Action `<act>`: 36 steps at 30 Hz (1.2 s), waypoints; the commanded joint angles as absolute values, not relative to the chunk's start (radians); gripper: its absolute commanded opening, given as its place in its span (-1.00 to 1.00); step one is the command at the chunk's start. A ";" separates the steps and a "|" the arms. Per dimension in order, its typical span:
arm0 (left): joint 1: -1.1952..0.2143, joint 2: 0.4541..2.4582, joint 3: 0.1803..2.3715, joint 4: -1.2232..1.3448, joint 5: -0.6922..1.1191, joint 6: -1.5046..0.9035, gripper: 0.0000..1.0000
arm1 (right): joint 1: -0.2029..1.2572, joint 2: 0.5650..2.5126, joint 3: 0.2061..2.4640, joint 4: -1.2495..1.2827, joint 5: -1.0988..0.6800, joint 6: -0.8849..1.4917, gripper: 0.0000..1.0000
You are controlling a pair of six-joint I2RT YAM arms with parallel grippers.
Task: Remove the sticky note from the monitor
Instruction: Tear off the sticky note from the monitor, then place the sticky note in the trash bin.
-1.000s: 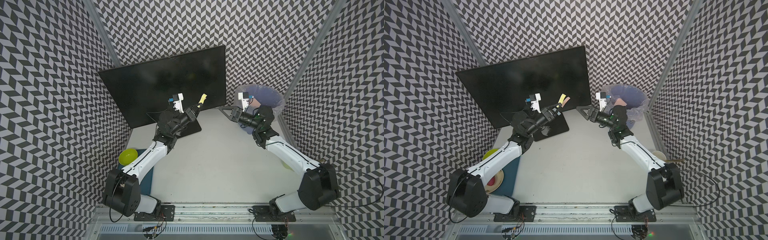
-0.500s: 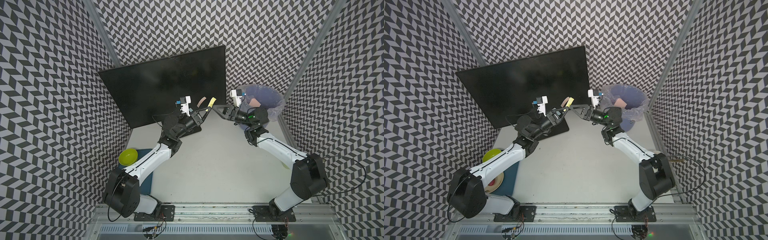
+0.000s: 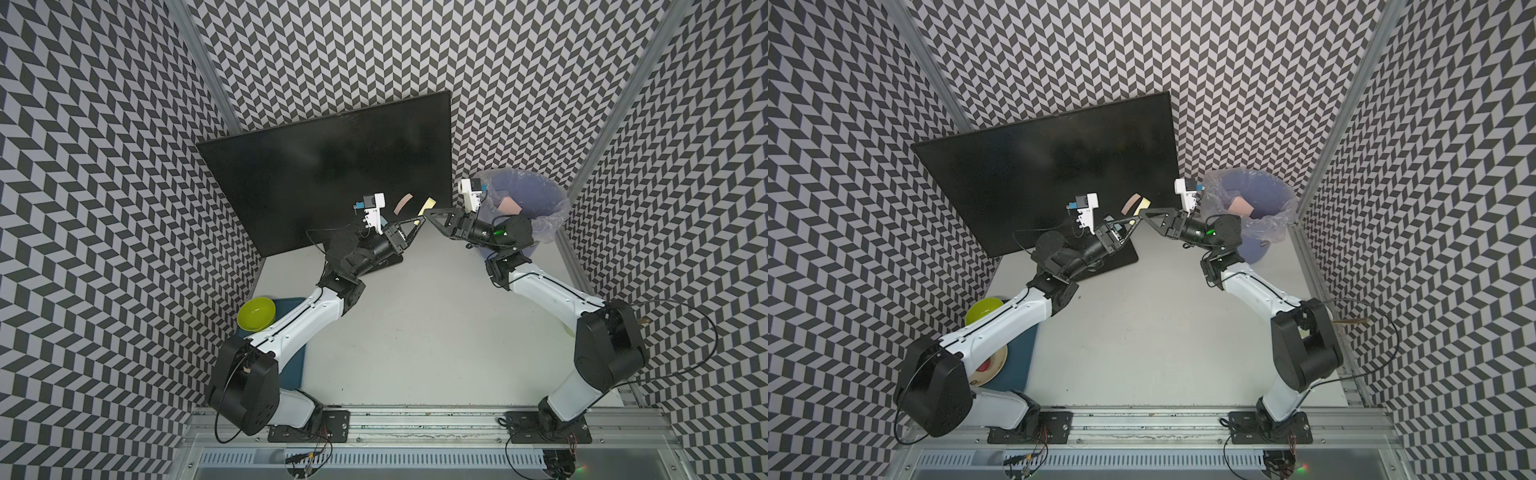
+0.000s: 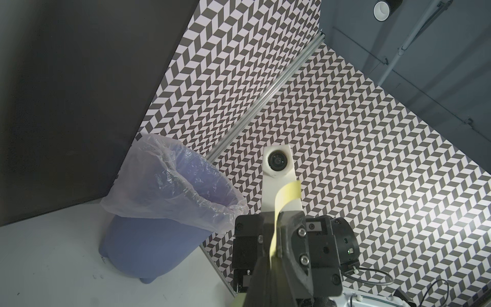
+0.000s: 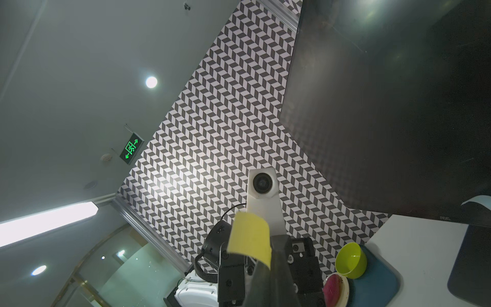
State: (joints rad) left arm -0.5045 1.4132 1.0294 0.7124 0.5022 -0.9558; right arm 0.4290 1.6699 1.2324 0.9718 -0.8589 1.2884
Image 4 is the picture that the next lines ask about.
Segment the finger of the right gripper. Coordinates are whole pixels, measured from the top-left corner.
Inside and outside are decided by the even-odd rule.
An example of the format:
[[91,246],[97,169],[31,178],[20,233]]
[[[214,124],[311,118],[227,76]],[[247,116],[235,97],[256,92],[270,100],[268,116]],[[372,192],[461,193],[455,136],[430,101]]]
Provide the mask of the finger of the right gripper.
[[271,259],[274,231],[273,212],[235,220],[233,287],[245,294],[244,306],[276,306]]
[[276,306],[338,306],[342,295],[343,219],[285,212],[273,258]]

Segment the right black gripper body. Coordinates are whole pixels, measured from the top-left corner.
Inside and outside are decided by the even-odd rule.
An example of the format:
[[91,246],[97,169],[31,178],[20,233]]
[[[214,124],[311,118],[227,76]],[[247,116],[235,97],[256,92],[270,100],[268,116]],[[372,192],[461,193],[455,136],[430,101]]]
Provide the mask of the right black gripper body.
[[341,295],[341,276],[359,265],[359,244],[342,217],[280,214],[277,254],[269,257],[272,212],[239,216],[233,242],[233,288],[261,297],[327,298]]

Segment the yellow narrow sticky note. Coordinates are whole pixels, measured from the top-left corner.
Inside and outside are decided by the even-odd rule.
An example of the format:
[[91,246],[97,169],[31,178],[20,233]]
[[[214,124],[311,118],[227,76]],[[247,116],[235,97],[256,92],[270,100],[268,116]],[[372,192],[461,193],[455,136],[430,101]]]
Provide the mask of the yellow narrow sticky note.
[[282,224],[281,219],[285,212],[285,207],[291,202],[300,200],[301,197],[301,184],[299,180],[294,180],[284,185],[276,193],[274,197],[274,231],[272,234],[271,244],[269,248],[269,264],[272,265],[273,258],[277,256],[277,249],[279,244],[278,233]]

